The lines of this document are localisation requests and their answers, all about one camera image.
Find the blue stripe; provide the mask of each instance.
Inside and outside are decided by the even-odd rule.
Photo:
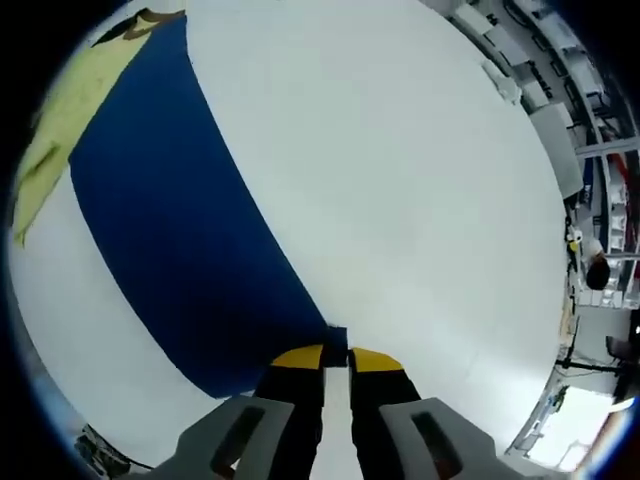
[[[221,397],[253,389],[273,358],[324,341],[327,326],[227,150],[185,25],[154,31],[124,70],[71,175],[137,315],[187,378]]]
[[[587,158],[585,160],[582,179],[584,183],[582,203],[591,210],[591,202],[593,201],[593,158]]]

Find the person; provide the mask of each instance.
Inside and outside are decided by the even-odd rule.
[[[611,267],[602,244],[595,237],[585,238],[582,253],[587,264],[587,286],[591,290],[604,290],[609,283]]]

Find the yellow stripe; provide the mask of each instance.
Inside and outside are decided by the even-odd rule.
[[[271,365],[274,367],[306,368],[317,370],[320,368],[320,354],[322,345],[296,348],[283,353],[276,358]]]
[[[363,348],[354,348],[352,352],[356,359],[356,371],[358,373],[403,370],[400,362],[384,353],[372,352]]]
[[[47,94],[33,140],[17,172],[15,241],[27,230],[69,165],[69,156],[120,74],[149,39],[122,36],[77,53]]]

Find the white stripe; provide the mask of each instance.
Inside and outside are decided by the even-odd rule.
[[[356,447],[351,441],[350,373],[346,368],[325,370],[322,438],[311,480],[362,480]]]
[[[67,169],[10,247],[24,323],[75,409],[131,458],[156,465],[221,403],[169,361],[122,295],[84,221]]]
[[[327,321],[504,450],[550,374],[565,270],[562,199],[526,113],[415,0],[187,13],[216,122]]]

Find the white box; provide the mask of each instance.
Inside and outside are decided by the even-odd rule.
[[[567,63],[578,88],[586,95],[604,91],[600,76],[584,53],[577,52],[567,55]]]
[[[522,49],[520,44],[513,39],[502,25],[493,27],[485,34],[485,37],[504,55],[510,65],[520,65],[531,60],[527,52]]]
[[[616,231],[611,232],[611,237],[609,238],[609,251],[615,248],[616,250],[624,251],[624,232],[617,233]]]
[[[602,303],[604,295],[601,290],[592,290],[591,291],[591,305],[600,305]]]
[[[564,126],[566,128],[573,126],[573,118],[571,118],[571,114],[569,113],[569,110],[567,109],[567,106],[564,104],[564,102],[553,103],[551,107],[553,107],[558,112],[558,115],[562,119],[562,123],[564,123]]]
[[[540,30],[558,48],[572,48],[580,45],[578,37],[557,13],[550,13],[540,20]]]
[[[478,35],[484,35],[493,28],[493,25],[491,25],[484,15],[467,3],[458,7],[456,11],[453,12],[453,18],[465,27],[478,33]]]
[[[613,307],[622,308],[622,292],[616,292],[613,294]]]
[[[582,190],[584,181],[582,168],[567,130],[563,113],[566,112],[566,107],[563,106],[562,103],[547,105],[533,112],[529,118],[547,152],[562,198],[568,198]]]
[[[549,105],[549,99],[537,80],[533,79],[522,85],[522,95],[534,108]]]
[[[580,292],[580,297],[578,299],[578,303],[580,305],[592,305],[593,304],[593,291],[589,289],[584,289]]]
[[[547,6],[543,0],[516,0],[516,4],[522,9],[528,12],[537,12]]]

